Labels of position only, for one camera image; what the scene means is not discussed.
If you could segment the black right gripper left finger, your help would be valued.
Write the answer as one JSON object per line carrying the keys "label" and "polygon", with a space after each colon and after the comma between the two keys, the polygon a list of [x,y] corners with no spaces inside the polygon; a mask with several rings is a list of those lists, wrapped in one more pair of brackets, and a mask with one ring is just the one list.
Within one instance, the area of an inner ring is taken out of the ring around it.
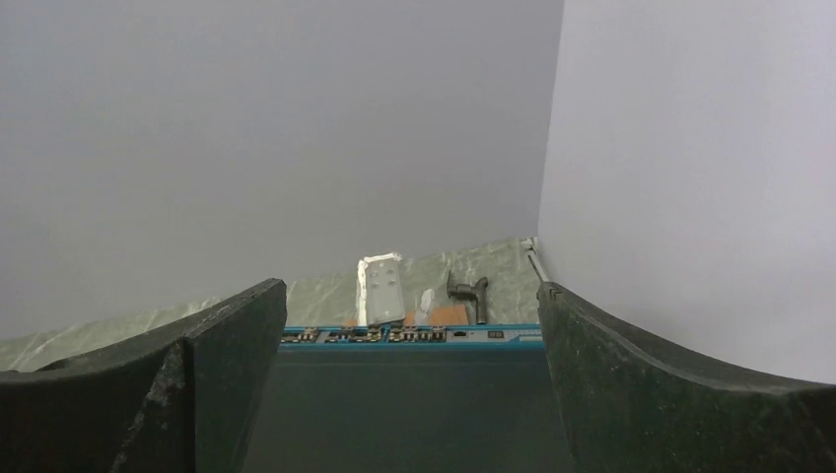
{"label": "black right gripper left finger", "polygon": [[241,471],[286,291],[270,278],[146,333],[2,372],[2,470]]}

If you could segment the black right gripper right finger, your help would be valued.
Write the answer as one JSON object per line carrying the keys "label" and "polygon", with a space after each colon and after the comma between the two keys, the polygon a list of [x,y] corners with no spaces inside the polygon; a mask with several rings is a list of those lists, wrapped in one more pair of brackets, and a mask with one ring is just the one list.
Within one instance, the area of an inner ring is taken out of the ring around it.
{"label": "black right gripper right finger", "polygon": [[546,358],[578,472],[831,472],[835,388],[675,344],[545,282]]}

